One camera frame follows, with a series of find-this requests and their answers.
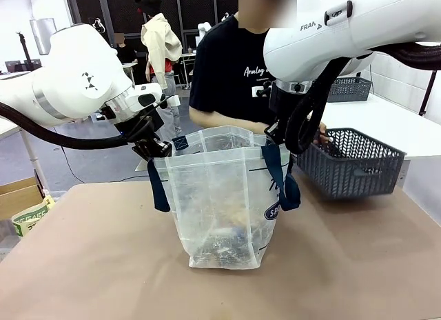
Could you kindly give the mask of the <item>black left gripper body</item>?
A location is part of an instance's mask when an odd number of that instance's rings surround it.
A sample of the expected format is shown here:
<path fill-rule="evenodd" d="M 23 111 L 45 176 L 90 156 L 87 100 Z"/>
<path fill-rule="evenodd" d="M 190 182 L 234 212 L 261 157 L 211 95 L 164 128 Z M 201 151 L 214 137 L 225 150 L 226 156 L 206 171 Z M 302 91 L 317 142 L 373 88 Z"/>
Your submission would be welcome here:
<path fill-rule="evenodd" d="M 161 124 L 162 120 L 157 113 L 146 114 L 141 111 L 122 123 L 122 136 L 128 143 L 142 144 L 152 151 L 154 140 L 160 141 L 156 131 Z"/>

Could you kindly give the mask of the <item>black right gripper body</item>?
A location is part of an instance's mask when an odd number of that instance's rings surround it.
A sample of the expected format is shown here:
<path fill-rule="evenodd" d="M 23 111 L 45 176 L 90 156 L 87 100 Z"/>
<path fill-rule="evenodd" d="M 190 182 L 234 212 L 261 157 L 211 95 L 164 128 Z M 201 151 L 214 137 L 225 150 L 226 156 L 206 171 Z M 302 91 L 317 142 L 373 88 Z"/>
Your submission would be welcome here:
<path fill-rule="evenodd" d="M 279 124 L 287 123 L 296 106 L 296 93 L 279 88 L 275 83 L 271 85 L 269 109 L 276 115 Z"/>

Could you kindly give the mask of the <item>person's left hand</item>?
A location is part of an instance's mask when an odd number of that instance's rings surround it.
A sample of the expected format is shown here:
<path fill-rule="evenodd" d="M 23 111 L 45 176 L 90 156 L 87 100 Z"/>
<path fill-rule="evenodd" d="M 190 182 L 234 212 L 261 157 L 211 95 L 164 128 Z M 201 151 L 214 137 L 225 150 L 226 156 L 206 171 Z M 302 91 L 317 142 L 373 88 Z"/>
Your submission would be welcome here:
<path fill-rule="evenodd" d="M 313 143 L 314 144 L 328 144 L 331 141 L 327 134 L 327 127 L 323 122 L 320 122 L 318 129 L 315 133 Z"/>

